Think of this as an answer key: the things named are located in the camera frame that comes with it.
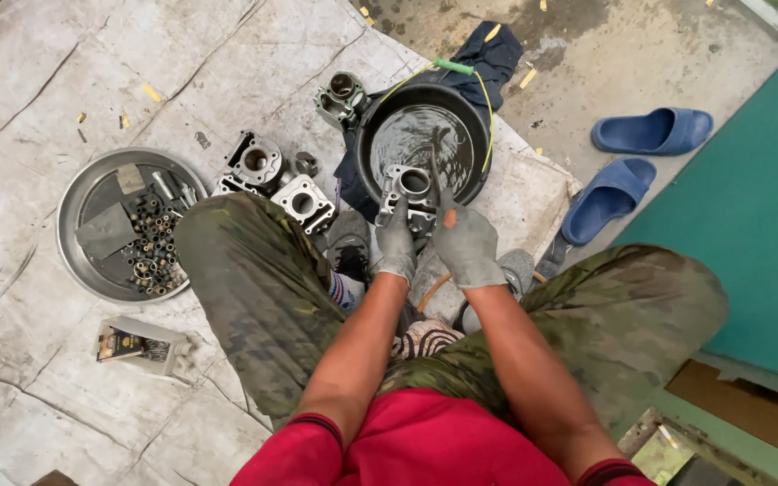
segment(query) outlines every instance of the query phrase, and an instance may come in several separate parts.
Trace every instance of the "glove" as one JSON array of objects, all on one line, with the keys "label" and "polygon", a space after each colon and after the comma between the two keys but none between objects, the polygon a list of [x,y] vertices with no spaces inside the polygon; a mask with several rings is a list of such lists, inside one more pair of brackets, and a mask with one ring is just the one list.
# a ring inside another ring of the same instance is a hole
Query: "glove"
[{"label": "glove", "polygon": [[462,289],[503,285],[497,265],[497,230],[475,209],[455,203],[452,189],[440,194],[437,228],[432,236],[440,260]]},{"label": "glove", "polygon": [[407,206],[407,198],[401,196],[389,224],[377,228],[377,247],[383,252],[377,272],[388,271],[404,277],[409,285],[416,272],[416,252],[407,226]]}]

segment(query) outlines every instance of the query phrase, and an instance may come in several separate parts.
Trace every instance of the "metal tray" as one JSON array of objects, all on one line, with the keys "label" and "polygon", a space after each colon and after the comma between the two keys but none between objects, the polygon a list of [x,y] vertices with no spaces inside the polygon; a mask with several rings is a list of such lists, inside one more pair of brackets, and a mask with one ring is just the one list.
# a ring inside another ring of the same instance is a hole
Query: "metal tray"
[{"label": "metal tray", "polygon": [[188,182],[196,191],[198,201],[207,197],[197,174],[175,157],[147,147],[115,149],[91,161],[68,183],[56,213],[56,246],[65,267],[87,291],[114,304],[142,305],[180,293],[188,286],[188,281],[159,297],[138,294],[125,285],[131,268],[120,252],[103,260],[92,259],[77,243],[74,234],[84,221],[91,220],[110,205],[128,201],[129,196],[122,193],[116,179],[116,170],[128,163],[136,165],[147,186],[153,182],[153,171],[165,169]]}]

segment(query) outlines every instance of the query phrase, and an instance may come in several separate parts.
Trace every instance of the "black plastic tub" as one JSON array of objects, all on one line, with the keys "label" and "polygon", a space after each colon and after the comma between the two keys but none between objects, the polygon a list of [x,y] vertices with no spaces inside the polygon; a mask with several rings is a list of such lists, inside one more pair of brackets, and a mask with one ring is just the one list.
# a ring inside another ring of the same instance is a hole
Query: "black plastic tub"
[{"label": "black plastic tub", "polygon": [[470,102],[444,85],[401,86],[383,103],[375,100],[356,130],[356,169],[377,203],[383,182],[379,168],[393,163],[430,172],[433,153],[441,185],[452,187],[463,205],[476,198],[491,169],[488,125]]}]

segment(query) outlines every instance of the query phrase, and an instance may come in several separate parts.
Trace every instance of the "leg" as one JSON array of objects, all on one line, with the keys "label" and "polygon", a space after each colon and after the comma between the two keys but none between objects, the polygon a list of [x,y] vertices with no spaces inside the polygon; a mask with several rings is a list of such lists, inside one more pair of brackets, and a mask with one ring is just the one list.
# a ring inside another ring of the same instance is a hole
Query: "leg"
[{"label": "leg", "polygon": [[[650,393],[719,330],[728,311],[728,297],[707,267],[650,245],[600,252],[540,285],[520,304],[614,439],[641,416]],[[457,367],[446,394],[474,399],[505,416],[505,396],[481,331],[421,358],[428,359],[439,363],[438,369]],[[421,372],[422,366],[397,365],[381,391],[408,382],[442,391],[421,384],[437,381]],[[439,385],[448,380],[438,378]]]},{"label": "leg", "polygon": [[176,246],[244,391],[277,430],[346,317],[327,293],[328,262],[280,206],[250,193],[192,207]]}]

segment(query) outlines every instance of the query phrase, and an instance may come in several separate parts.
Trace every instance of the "blue slipper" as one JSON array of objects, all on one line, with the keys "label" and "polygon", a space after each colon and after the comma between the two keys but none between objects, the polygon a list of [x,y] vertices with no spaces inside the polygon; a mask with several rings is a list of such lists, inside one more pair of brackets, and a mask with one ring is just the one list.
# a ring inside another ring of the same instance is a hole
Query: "blue slipper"
[{"label": "blue slipper", "polygon": [[654,164],[640,157],[621,157],[606,165],[569,208],[563,236],[576,247],[588,244],[610,220],[633,212],[655,178]]},{"label": "blue slipper", "polygon": [[713,130],[713,117],[688,108],[659,108],[637,117],[609,117],[593,126],[593,143],[618,154],[678,156],[696,149]]}]

